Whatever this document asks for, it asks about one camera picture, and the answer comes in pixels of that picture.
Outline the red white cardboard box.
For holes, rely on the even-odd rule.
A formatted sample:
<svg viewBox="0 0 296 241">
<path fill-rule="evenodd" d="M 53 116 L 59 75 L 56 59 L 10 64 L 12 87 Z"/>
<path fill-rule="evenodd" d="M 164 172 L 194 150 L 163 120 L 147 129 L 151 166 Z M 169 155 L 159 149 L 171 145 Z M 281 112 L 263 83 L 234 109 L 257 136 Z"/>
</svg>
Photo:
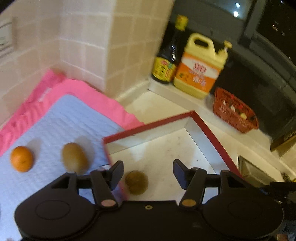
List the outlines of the red white cardboard box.
<svg viewBox="0 0 296 241">
<path fill-rule="evenodd" d="M 144 194 L 131 195 L 121 180 L 113 191 L 118 201 L 179 202 L 185 193 L 173 174 L 173 161 L 209 174 L 239 171 L 222 144 L 195 111 L 165 118 L 103 139 L 111 165 L 123 161 L 124 174 L 142 171 L 147 175 Z"/>
</svg>

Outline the round brown kiwi front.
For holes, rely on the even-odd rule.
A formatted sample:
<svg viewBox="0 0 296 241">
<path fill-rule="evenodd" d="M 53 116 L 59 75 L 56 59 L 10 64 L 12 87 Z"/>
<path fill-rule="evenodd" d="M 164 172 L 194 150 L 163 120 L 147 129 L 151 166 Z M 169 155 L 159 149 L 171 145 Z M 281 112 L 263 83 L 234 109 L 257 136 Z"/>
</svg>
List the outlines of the round brown kiwi front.
<svg viewBox="0 0 296 241">
<path fill-rule="evenodd" d="M 148 178 L 142 171 L 131 171 L 125 177 L 125 184 L 130 194 L 141 195 L 148 189 Z"/>
</svg>

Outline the dark soy sauce bottle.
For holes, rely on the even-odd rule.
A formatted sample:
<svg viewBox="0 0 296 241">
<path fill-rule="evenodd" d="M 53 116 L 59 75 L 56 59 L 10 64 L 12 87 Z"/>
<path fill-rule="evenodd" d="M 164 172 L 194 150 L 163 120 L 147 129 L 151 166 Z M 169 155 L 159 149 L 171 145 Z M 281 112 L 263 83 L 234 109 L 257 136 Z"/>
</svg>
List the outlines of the dark soy sauce bottle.
<svg viewBox="0 0 296 241">
<path fill-rule="evenodd" d="M 161 48 L 155 57 L 152 68 L 152 78 L 160 83 L 169 84 L 174 77 L 177 65 L 179 64 L 180 55 L 178 46 L 180 39 L 188 24 L 188 17 L 177 15 L 175 21 L 174 35 L 170 42 Z"/>
</svg>

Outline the large orange back right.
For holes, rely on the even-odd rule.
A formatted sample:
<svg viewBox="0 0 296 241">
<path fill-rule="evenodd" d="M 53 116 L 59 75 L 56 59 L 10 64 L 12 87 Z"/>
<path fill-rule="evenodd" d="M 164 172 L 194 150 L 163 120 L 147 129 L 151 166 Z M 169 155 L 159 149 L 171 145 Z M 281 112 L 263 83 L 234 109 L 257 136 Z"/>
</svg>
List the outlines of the large orange back right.
<svg viewBox="0 0 296 241">
<path fill-rule="evenodd" d="M 11 151 L 10 161 L 16 171 L 28 172 L 33 167 L 34 155 L 29 148 L 18 146 Z"/>
</svg>

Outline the blue quilted mat pink trim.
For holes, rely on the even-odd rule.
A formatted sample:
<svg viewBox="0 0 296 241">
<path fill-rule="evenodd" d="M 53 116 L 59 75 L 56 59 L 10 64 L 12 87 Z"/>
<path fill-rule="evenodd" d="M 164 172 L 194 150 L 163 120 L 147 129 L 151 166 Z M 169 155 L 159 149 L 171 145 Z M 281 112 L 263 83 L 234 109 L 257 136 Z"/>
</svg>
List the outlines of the blue quilted mat pink trim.
<svg viewBox="0 0 296 241">
<path fill-rule="evenodd" d="M 85 82 L 47 72 L 1 129 L 1 240 L 21 239 L 15 209 L 65 173 L 61 157 L 65 144 L 79 144 L 89 169 L 95 170 L 108 162 L 103 138 L 140 125 L 117 101 Z M 25 173 L 11 165 L 11 152 L 18 146 L 34 154 L 34 165 Z"/>
</svg>

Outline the yellow detergent jug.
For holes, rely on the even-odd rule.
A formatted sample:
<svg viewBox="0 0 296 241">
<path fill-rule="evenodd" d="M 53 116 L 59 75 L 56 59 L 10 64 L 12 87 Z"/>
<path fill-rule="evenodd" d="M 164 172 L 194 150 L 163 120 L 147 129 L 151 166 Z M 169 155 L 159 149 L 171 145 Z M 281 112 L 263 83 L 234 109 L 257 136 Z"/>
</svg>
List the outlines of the yellow detergent jug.
<svg viewBox="0 0 296 241">
<path fill-rule="evenodd" d="M 224 41 L 224 48 L 215 51 L 214 43 L 199 33 L 189 36 L 178 65 L 173 84 L 179 90 L 204 99 L 223 70 L 232 44 Z"/>
</svg>

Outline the dark window frame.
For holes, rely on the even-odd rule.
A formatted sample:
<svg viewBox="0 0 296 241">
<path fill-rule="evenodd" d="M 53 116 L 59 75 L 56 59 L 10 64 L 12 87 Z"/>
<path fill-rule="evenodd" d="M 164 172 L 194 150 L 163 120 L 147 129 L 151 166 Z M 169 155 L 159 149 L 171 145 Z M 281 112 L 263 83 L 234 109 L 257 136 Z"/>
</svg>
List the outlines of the dark window frame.
<svg viewBox="0 0 296 241">
<path fill-rule="evenodd" d="M 171 20 L 232 44 L 214 84 L 250 106 L 275 149 L 295 134 L 295 1 L 176 1 Z"/>
</svg>

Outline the small red plastic basket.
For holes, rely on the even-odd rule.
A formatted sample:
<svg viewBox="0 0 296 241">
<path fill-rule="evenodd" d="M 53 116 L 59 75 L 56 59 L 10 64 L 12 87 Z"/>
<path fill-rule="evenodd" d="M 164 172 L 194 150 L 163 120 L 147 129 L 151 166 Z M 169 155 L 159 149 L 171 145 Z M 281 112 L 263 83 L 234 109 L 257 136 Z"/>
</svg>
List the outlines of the small red plastic basket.
<svg viewBox="0 0 296 241">
<path fill-rule="evenodd" d="M 213 113 L 241 133 L 257 130 L 255 112 L 243 101 L 225 89 L 217 87 L 214 93 Z"/>
</svg>

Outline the brown kiwi far right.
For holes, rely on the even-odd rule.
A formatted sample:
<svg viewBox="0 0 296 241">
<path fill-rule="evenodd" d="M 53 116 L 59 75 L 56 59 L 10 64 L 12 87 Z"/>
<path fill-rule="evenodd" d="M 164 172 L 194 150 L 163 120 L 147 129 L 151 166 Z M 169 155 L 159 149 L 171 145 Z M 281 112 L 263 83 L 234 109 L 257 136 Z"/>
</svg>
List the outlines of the brown kiwi far right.
<svg viewBox="0 0 296 241">
<path fill-rule="evenodd" d="M 82 175 L 89 169 L 88 158 L 80 145 L 76 143 L 65 144 L 61 155 L 67 172 Z"/>
</svg>

